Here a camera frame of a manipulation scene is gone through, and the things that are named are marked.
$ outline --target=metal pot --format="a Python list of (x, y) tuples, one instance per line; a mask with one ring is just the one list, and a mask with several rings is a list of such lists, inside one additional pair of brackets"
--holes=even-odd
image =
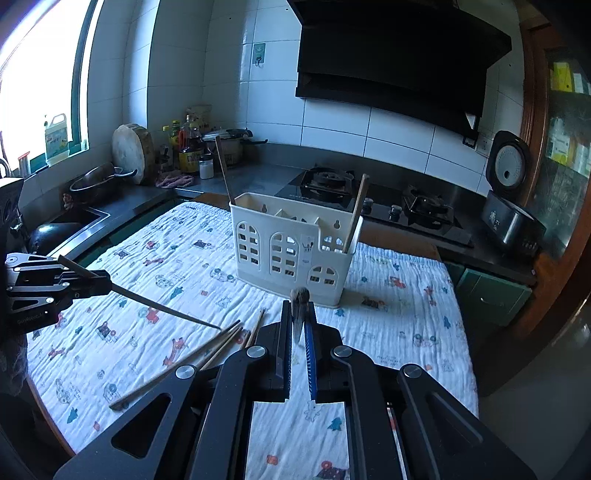
[(87, 205), (100, 202), (114, 192), (118, 179), (133, 177), (137, 172), (138, 170), (135, 169), (132, 172), (123, 173), (122, 168), (114, 167), (112, 163), (105, 163), (90, 170), (70, 185), (70, 194), (75, 203)]

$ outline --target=kitchen counter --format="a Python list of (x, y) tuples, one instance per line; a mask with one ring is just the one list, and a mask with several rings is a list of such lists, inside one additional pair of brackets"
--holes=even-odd
[[(228, 173), (233, 194), (238, 196), (245, 192), (275, 195), (302, 171), (300, 168), (268, 163), (243, 163), (231, 168)], [(68, 258), (76, 258), (125, 222), (161, 202), (175, 197), (192, 199), (201, 193), (226, 194), (226, 186), (222, 174), (216, 172), (214, 178), (208, 180), (197, 179), (196, 184), (190, 187), (168, 190), (126, 185), (121, 191), (123, 195), (120, 198), (94, 206), (96, 210), (108, 214), (105, 218), (99, 219), (84, 228), (77, 235), (60, 245), (50, 255), (62, 254)], [(403, 229), (396, 230), (398, 234), (410, 241), (416, 239), (422, 243), (428, 242), (434, 245), (437, 247), (441, 258), (445, 261), (482, 270), (528, 286), (535, 285), (536, 279), (535, 275), (532, 274), (532, 263), (523, 263), (504, 255), (486, 236), (480, 218), (464, 214), (457, 208), (455, 213), (460, 224), (472, 234), (473, 248), (461, 247)], [(391, 226), (379, 223), (372, 225), (372, 227), (377, 232), (383, 229), (384, 234), (393, 229)]]

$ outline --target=wooden chopstick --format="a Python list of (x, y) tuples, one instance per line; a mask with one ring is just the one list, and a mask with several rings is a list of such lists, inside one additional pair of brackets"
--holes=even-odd
[(361, 185), (359, 185), (359, 192), (357, 193), (357, 200), (355, 201), (355, 208), (353, 209), (353, 218), (351, 219), (351, 224), (349, 225), (349, 232), (345, 237), (345, 245), (343, 246), (343, 253), (347, 254), (349, 252), (349, 247), (351, 246), (351, 242), (353, 241), (353, 236), (355, 234), (355, 229), (357, 228), (357, 222), (359, 221), (359, 217), (361, 215), (361, 208), (363, 207), (363, 201), (365, 200), (365, 196), (368, 193), (369, 188), (369, 175), (366, 173), (363, 174), (361, 177)]
[(234, 198), (234, 195), (232, 194), (232, 190), (230, 189), (230, 184), (228, 183), (228, 167), (226, 166), (226, 157), (224, 157), (223, 155), (222, 139), (219, 135), (216, 137), (216, 150), (217, 157), (220, 161), (220, 166), (222, 168), (223, 181), (226, 184), (226, 191), (228, 193), (228, 197), (230, 198), (230, 203), (232, 205), (236, 205), (236, 200)]
[(191, 352), (189, 352), (183, 359), (179, 360), (178, 362), (173, 363), (166, 370), (163, 370), (158, 375), (156, 375), (155, 377), (148, 380), (145, 384), (140, 385), (138, 388), (134, 388), (132, 391), (126, 393), (121, 398), (118, 398), (114, 402), (110, 403), (109, 408), (111, 408), (113, 410), (119, 410), (120, 406), (126, 400), (129, 400), (130, 398), (135, 398), (138, 395), (140, 395), (141, 393), (143, 393), (144, 391), (149, 390), (155, 384), (160, 382), (160, 380), (162, 380), (164, 377), (166, 377), (166, 375), (168, 375), (171, 370), (174, 370), (175, 368), (179, 367), (180, 365), (188, 364), (189, 362), (192, 361), (193, 358), (200, 355), (204, 350), (207, 350), (209, 347), (214, 345), (216, 342), (218, 342), (220, 340), (225, 341), (228, 333), (230, 331), (232, 331), (233, 329), (235, 329), (239, 323), (240, 323), (240, 320), (237, 320), (233, 324), (231, 324), (229, 327), (224, 328), (221, 332), (219, 332), (216, 336), (210, 338), (203, 345), (200, 345), (195, 350), (192, 350)]
[[(64, 267), (69, 268), (70, 270), (76, 272), (78, 275), (82, 275), (83, 277), (86, 277), (86, 278), (98, 277), (98, 275), (92, 273), (90, 270), (87, 270), (84, 267), (81, 267), (76, 262), (73, 262), (72, 260), (67, 259), (63, 255), (60, 255), (57, 258), (57, 261), (59, 263), (61, 263)], [(178, 312), (176, 310), (168, 308), (166, 305), (162, 305), (162, 304), (157, 303), (153, 300), (147, 299), (146, 297), (143, 297), (142, 295), (138, 295), (137, 293), (127, 290), (127, 288), (120, 287), (119, 285), (116, 285), (114, 283), (112, 283), (111, 285), (112, 285), (111, 290), (113, 290), (115, 293), (118, 293), (119, 295), (123, 295), (124, 297), (127, 297), (131, 300), (135, 300), (143, 305), (147, 305), (148, 307), (152, 307), (153, 309), (160, 310), (161, 312), (164, 312), (164, 313), (169, 313), (171, 315), (174, 315), (175, 317), (189, 320), (190, 322), (194, 322), (194, 323), (198, 323), (200, 325), (205, 325), (207, 327), (215, 328), (216, 330), (222, 330), (221, 327), (218, 327), (217, 325), (214, 325), (213, 323), (205, 322), (204, 320), (199, 320), (198, 318), (191, 317), (191, 316), (186, 315), (182, 312)]]
[(250, 335), (250, 337), (248, 338), (248, 343), (246, 344), (246, 347), (245, 347), (245, 348), (249, 348), (249, 347), (251, 347), (252, 345), (254, 345), (254, 343), (255, 343), (255, 341), (256, 341), (256, 334), (258, 333), (258, 331), (259, 331), (259, 330), (260, 330), (260, 328), (261, 328), (262, 319), (263, 319), (263, 317), (265, 316), (265, 312), (266, 312), (266, 311), (267, 311), (266, 309), (261, 309), (261, 311), (260, 311), (260, 313), (259, 313), (259, 318), (258, 318), (258, 320), (256, 321), (256, 325), (255, 325), (255, 327), (253, 328), (253, 330), (252, 330), (252, 332), (251, 332), (251, 335)]
[(211, 355), (211, 358), (209, 360), (207, 360), (203, 364), (202, 367), (197, 368), (197, 365), (195, 365), (195, 368), (197, 368), (198, 370), (206, 370), (209, 367), (215, 366), (215, 363), (217, 362), (217, 359), (221, 356), (222, 352), (226, 349), (226, 347), (228, 345), (230, 345), (233, 341), (235, 341), (235, 339), (238, 337), (238, 335), (240, 335), (241, 331), (242, 331), (241, 326), (234, 327), (234, 330), (232, 331), (232, 333), (230, 333), (228, 335), (228, 338), (226, 339), (226, 341), (213, 353), (213, 355)]

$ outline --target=wooden cutting board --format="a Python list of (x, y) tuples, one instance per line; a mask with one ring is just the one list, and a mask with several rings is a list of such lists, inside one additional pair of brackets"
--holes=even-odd
[(113, 133), (113, 165), (123, 171), (134, 171), (136, 184), (151, 182), (155, 174), (156, 159), (152, 136), (138, 124), (121, 125)]

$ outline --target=screw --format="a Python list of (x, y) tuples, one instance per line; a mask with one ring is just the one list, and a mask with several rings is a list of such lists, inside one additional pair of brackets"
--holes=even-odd
[(265, 349), (265, 347), (260, 346), (260, 345), (253, 345), (248, 350), (246, 350), (246, 354), (250, 358), (260, 358), (263, 355), (265, 355), (266, 352), (267, 352), (267, 350)]
[(351, 356), (351, 354), (353, 353), (353, 350), (351, 350), (351, 348), (346, 345), (339, 345), (338, 347), (334, 348), (333, 352), (339, 358), (347, 358), (347, 357)]
[(421, 367), (410, 364), (404, 367), (404, 375), (408, 378), (419, 378), (421, 376)]
[(181, 380), (186, 380), (191, 378), (195, 374), (195, 367), (192, 365), (183, 365), (182, 367), (178, 367), (176, 371), (177, 378)]

